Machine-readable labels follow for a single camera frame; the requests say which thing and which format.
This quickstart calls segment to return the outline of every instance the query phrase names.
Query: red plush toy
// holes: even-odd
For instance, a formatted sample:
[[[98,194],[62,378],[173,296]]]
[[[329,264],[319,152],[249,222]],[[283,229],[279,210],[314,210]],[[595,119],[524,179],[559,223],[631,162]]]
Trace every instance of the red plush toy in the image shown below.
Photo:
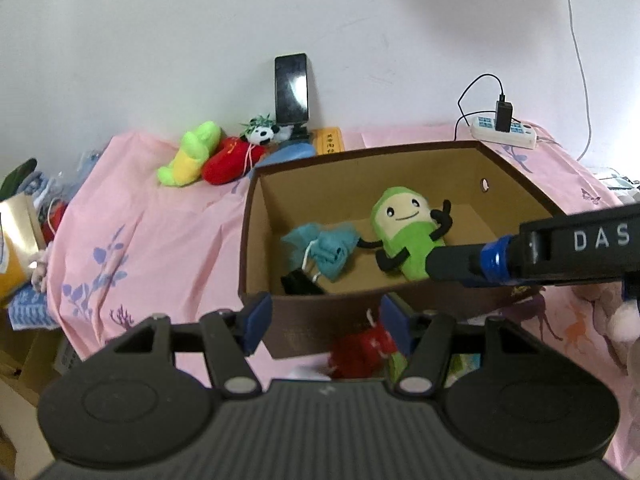
[[[398,351],[382,324],[374,323],[370,312],[367,312],[367,317],[371,328],[359,334],[345,336],[332,347],[329,356],[332,379],[373,377],[383,367],[385,359]]]
[[[228,184],[248,173],[266,152],[264,146],[239,137],[222,139],[216,154],[204,163],[202,178],[216,186]]]

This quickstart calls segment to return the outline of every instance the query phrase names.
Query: green plush toy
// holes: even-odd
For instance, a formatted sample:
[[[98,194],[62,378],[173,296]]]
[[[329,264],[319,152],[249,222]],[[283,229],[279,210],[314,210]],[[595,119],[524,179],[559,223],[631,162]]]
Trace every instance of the green plush toy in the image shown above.
[[[222,131],[211,121],[182,136],[174,160],[158,169],[158,180],[164,186],[186,186],[200,178],[204,163],[220,142]]]
[[[442,211],[429,209],[426,199],[405,187],[390,187],[371,211],[371,225],[379,242],[360,241],[362,248],[379,248],[376,261],[380,270],[400,271],[409,280],[428,278],[426,257],[434,247],[444,245],[442,237],[453,225],[451,202]]]

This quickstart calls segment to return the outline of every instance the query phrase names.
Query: red pouch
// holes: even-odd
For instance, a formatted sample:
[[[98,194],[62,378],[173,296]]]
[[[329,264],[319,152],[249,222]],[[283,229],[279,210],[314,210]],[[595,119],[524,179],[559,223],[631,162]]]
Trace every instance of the red pouch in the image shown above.
[[[220,142],[218,152],[202,167],[202,178],[210,184],[228,184],[245,173],[266,153],[263,146],[255,146],[238,137],[227,137]]]

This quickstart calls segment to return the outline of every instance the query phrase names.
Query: black smartphone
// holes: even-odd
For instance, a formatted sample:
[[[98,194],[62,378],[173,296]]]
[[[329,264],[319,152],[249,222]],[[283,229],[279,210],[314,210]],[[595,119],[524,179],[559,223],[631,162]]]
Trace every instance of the black smartphone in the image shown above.
[[[309,120],[306,54],[279,56],[275,60],[276,123],[303,124]]]

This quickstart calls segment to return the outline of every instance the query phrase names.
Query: black cable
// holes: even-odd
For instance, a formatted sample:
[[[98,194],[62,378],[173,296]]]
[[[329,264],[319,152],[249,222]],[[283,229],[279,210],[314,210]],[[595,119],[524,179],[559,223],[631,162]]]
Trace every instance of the black cable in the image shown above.
[[[578,66],[580,67],[580,75],[582,76],[582,87],[584,88],[584,105],[587,110],[587,126],[589,129],[589,138],[587,139],[587,145],[582,150],[582,153],[575,160],[581,160],[587,153],[589,146],[591,145],[591,136],[593,135],[593,129],[591,127],[591,110],[589,107],[589,91],[587,90],[587,79],[584,76],[584,67],[582,66],[582,58],[580,57],[580,49],[578,48],[578,40],[575,39],[574,30],[574,9],[571,5],[571,0],[566,0],[569,7],[569,28],[571,29],[571,37],[574,39],[575,57],[578,58]]]
[[[502,87],[502,81],[500,81],[500,78],[495,75],[495,74],[491,74],[491,73],[484,73],[479,75],[478,77],[476,77],[470,84],[468,87],[465,88],[465,91],[462,92],[462,95],[460,96],[460,99],[458,99],[458,109],[460,110],[460,113],[462,114],[463,119],[465,120],[465,123],[467,126],[469,126],[469,121],[466,120],[466,115],[462,109],[462,105],[460,105],[460,103],[462,102],[462,99],[464,98],[464,96],[466,95],[467,92],[469,92],[469,89],[475,85],[478,81],[480,81],[483,77],[493,77],[499,84],[500,84],[500,99],[503,100],[504,99],[504,88]]]
[[[476,114],[492,114],[494,113],[495,110],[480,110],[478,112],[471,112],[469,114],[462,114],[462,116],[460,116],[458,118],[458,120],[456,121],[456,127],[453,130],[453,140],[458,140],[458,125],[460,124],[460,121],[462,119],[464,119],[466,121],[466,118],[469,117],[469,115],[476,115]]]

